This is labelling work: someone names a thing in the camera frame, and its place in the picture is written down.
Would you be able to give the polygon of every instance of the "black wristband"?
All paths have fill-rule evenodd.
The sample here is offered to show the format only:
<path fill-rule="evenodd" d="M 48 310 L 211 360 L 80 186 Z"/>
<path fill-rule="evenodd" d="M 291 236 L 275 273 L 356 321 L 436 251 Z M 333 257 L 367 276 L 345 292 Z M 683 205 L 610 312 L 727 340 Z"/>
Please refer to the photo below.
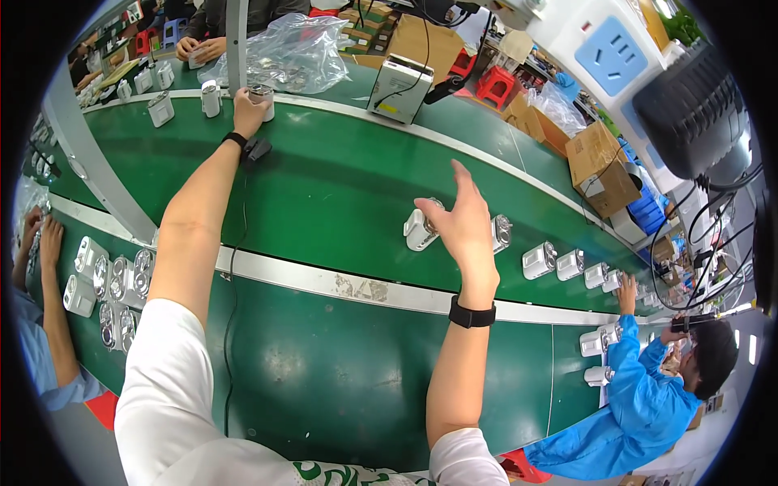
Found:
<path fill-rule="evenodd" d="M 470 310 L 460 307 L 459 295 L 451 297 L 451 310 L 448 312 L 448 318 L 451 322 L 459 324 L 465 329 L 471 327 L 488 327 L 494 324 L 497 315 L 497 308 L 492 302 L 492 308 L 489 310 Z"/>

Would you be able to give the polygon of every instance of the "green plant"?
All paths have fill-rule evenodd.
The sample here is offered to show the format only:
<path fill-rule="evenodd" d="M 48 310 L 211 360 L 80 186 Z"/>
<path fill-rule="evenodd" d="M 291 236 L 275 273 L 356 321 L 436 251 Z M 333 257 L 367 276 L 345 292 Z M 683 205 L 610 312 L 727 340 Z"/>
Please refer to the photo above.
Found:
<path fill-rule="evenodd" d="M 662 19 L 668 37 L 680 40 L 681 44 L 686 47 L 691 46 L 698 37 L 707 40 L 692 14 L 683 5 L 678 4 L 678 12 L 670 19 L 665 17 L 662 12 L 659 12 L 659 17 Z"/>

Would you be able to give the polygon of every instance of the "label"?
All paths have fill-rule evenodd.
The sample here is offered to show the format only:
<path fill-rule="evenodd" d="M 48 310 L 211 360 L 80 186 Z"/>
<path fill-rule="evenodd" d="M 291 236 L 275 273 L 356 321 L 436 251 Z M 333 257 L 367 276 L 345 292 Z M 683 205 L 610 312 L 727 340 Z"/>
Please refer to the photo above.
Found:
<path fill-rule="evenodd" d="M 579 187 L 587 198 L 591 198 L 596 194 L 605 192 L 605 187 L 602 185 L 600 178 L 597 177 L 596 174 L 587 177 Z"/>
<path fill-rule="evenodd" d="M 378 107 L 379 107 L 381 110 L 388 111 L 389 113 L 397 113 L 397 108 L 395 108 L 395 107 L 390 107 L 390 106 L 389 106 L 389 105 L 387 105 L 386 103 L 382 103 L 382 104 L 378 105 Z"/>

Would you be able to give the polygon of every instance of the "white sleeve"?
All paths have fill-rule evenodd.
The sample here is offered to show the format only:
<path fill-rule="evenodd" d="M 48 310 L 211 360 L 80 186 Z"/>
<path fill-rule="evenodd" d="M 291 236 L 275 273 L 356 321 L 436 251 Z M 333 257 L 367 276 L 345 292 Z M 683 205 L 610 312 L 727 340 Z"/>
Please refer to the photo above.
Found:
<path fill-rule="evenodd" d="M 429 453 L 429 475 L 440 486 L 509 484 L 480 428 L 461 428 L 438 439 Z"/>
<path fill-rule="evenodd" d="M 114 431 L 128 483 L 150 484 L 182 456 L 223 439 L 211 416 L 205 332 L 181 304 L 146 303 L 127 354 Z"/>

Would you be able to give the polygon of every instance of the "blue jacket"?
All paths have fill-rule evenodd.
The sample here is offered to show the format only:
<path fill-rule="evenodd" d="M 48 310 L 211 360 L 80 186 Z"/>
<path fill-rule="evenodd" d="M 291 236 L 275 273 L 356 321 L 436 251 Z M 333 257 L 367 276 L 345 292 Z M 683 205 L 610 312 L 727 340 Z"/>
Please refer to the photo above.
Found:
<path fill-rule="evenodd" d="M 667 352 L 659 338 L 640 354 L 634 316 L 622 316 L 622 338 L 608 348 L 615 370 L 608 406 L 542 441 L 524 447 L 541 471 L 582 481 L 626 474 L 666 453 L 702 403 L 683 380 L 659 373 Z"/>

